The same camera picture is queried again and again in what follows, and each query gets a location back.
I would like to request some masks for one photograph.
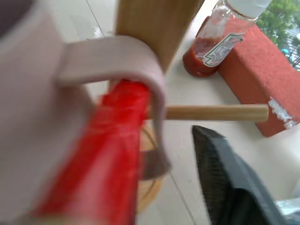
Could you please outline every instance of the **white bottle cap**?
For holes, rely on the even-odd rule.
[[[242,15],[257,18],[269,6],[271,0],[227,0],[227,3]]]

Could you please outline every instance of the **green tree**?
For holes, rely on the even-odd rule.
[[[299,8],[298,0],[272,0],[258,18],[257,26],[280,50],[286,45],[286,29],[296,25],[294,17]]]

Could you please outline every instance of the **hot sauce bottle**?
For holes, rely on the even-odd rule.
[[[195,41],[183,55],[185,69],[195,77],[213,75],[270,2],[271,0],[219,0],[211,17],[204,20]]]

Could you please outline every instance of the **wooden stick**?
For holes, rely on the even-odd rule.
[[[262,122],[268,119],[267,105],[169,105],[166,120],[249,120]]]
[[[145,42],[167,70],[202,0],[121,0],[116,34]]]

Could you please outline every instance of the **bottle label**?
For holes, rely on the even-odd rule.
[[[244,33],[230,33],[223,38],[216,46],[214,46],[203,57],[204,65],[208,67],[215,67],[219,65],[232,48],[242,40]]]

